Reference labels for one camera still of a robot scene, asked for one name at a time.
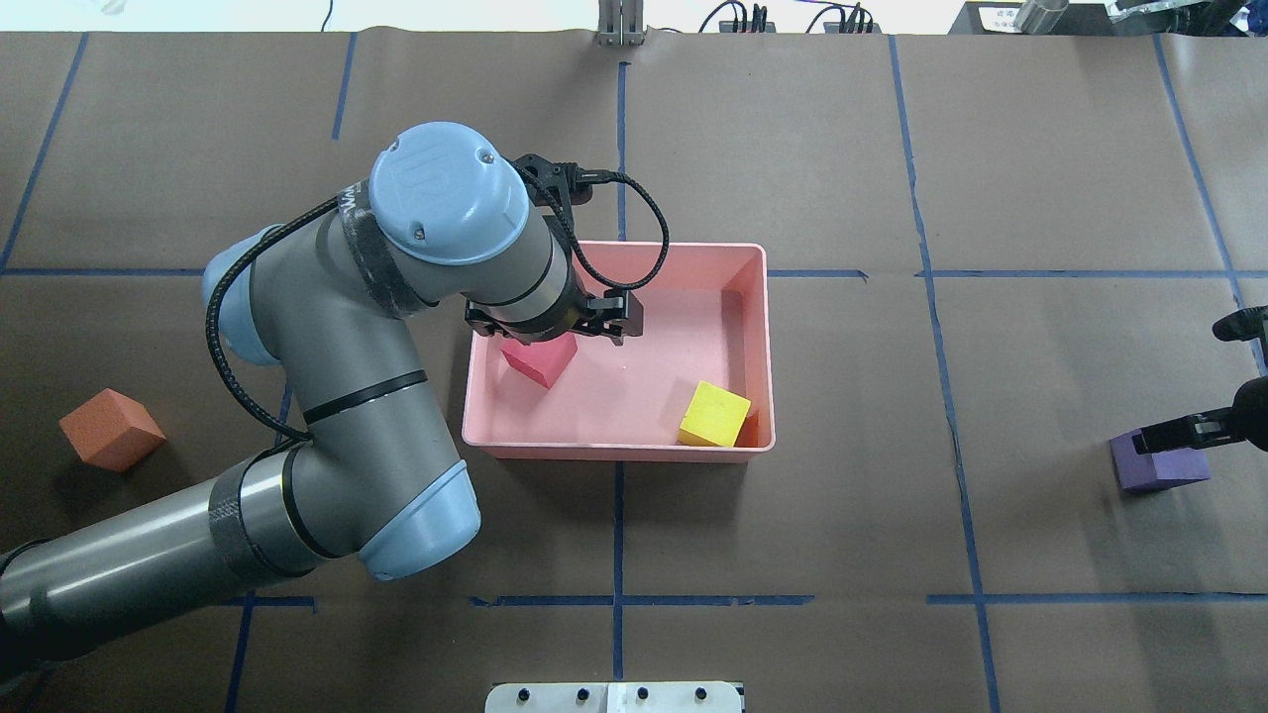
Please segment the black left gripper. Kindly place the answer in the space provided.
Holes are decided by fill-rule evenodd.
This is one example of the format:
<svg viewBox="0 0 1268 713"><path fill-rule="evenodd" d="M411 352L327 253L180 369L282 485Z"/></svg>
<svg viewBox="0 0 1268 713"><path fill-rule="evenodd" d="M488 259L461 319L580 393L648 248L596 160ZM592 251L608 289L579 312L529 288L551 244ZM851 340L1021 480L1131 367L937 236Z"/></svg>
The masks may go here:
<svg viewBox="0 0 1268 713"><path fill-rule="evenodd" d="M549 343L592 316L597 337L614 345L642 337L644 306L629 289L607 289L602 297L579 287L539 288L507 304L467 301L467 322L481 337L503 337L514 343Z"/></svg>

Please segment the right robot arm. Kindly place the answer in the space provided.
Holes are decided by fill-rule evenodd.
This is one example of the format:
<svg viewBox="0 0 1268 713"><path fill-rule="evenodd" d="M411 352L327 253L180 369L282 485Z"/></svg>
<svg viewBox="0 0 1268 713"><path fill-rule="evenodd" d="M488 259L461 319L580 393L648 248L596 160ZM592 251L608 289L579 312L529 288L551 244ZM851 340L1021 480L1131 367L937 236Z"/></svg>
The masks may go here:
<svg viewBox="0 0 1268 713"><path fill-rule="evenodd" d="M1265 320L1265 306L1241 308L1213 321L1211 332L1219 343L1258 343L1264 351ZM1153 424L1130 439L1139 455L1210 450L1238 443L1249 443L1257 450L1265 452L1267 377L1241 383L1227 407Z"/></svg>

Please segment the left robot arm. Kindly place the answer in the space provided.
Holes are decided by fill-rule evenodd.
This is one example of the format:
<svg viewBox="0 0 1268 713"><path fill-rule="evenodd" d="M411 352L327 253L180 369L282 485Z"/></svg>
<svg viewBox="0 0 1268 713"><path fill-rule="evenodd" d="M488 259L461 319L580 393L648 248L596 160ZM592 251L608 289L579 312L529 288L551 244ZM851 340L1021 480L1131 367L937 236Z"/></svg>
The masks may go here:
<svg viewBox="0 0 1268 713"><path fill-rule="evenodd" d="M459 296L481 337L642 332L635 291L593 269L572 208L619 171L506 159L451 122L408 128L366 179L205 266L205 343L281 443L94 525L3 557L3 686L103 644L358 556L379 581L465 547L470 471L407 329Z"/></svg>

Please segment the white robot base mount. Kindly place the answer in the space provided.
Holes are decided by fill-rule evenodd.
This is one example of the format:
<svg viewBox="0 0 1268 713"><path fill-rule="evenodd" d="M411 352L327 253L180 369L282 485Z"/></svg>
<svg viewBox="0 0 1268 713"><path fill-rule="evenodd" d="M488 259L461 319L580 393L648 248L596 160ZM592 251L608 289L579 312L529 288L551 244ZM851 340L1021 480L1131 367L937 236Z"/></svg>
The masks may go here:
<svg viewBox="0 0 1268 713"><path fill-rule="evenodd" d="M497 684L484 712L746 712L742 684L723 680Z"/></svg>

